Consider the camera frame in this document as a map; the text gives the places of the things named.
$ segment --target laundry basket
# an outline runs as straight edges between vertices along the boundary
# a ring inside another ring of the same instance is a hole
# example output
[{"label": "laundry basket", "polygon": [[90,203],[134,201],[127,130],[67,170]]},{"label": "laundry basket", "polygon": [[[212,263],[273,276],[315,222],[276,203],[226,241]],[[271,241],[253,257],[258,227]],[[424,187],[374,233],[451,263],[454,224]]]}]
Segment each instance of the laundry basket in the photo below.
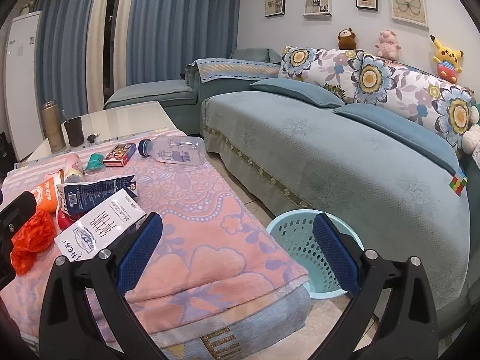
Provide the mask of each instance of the laundry basket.
[{"label": "laundry basket", "polygon": [[[347,292],[340,288],[312,233],[315,216],[322,211],[294,210],[275,218],[267,227],[274,240],[309,273],[304,287],[312,299],[336,298]],[[326,212],[340,233],[351,235],[364,250],[358,235],[341,219]]]}]

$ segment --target tile floor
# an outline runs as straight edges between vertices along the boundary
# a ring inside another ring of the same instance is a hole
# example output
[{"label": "tile floor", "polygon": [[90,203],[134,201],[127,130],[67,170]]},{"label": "tile floor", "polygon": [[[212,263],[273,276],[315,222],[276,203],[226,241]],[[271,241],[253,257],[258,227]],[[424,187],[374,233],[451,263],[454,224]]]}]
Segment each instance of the tile floor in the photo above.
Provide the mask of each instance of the tile floor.
[{"label": "tile floor", "polygon": [[[275,216],[225,168],[218,154],[208,153],[207,156],[213,167],[227,181],[247,209],[266,227]],[[340,318],[348,302],[349,299],[346,295],[332,300],[313,300],[304,328],[247,359],[307,360]],[[376,329],[377,323],[370,320],[357,348],[368,345],[375,335]]]}]

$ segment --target qr code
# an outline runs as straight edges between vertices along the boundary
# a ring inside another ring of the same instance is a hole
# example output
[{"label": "qr code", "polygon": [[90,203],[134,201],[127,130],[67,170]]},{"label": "qr code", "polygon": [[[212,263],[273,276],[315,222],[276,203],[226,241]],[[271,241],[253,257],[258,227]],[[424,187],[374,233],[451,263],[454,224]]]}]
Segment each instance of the qr code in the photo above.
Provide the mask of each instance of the qr code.
[{"label": "qr code", "polygon": [[68,204],[70,206],[74,206],[75,204],[78,204],[77,195],[75,195],[73,193],[68,195]]}]

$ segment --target white plush toy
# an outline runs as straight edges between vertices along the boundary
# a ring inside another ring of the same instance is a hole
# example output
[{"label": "white plush toy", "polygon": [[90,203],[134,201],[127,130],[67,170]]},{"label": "white plush toy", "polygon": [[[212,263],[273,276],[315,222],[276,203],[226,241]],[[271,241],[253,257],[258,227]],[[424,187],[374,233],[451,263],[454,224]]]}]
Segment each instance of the white plush toy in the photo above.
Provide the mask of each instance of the white plush toy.
[{"label": "white plush toy", "polygon": [[476,106],[472,106],[470,109],[470,123],[472,127],[463,134],[462,138],[462,149],[467,154],[472,154],[480,143],[480,126],[477,124],[479,120],[479,111]]}]

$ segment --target white refrigerator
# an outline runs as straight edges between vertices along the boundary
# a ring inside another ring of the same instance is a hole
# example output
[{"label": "white refrigerator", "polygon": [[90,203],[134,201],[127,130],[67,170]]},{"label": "white refrigerator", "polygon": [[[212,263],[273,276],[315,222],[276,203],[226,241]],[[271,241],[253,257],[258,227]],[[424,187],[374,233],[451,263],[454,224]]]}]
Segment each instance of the white refrigerator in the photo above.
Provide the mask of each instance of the white refrigerator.
[{"label": "white refrigerator", "polygon": [[45,140],[35,91],[35,48],[41,12],[13,19],[5,57],[7,119],[17,159]]}]

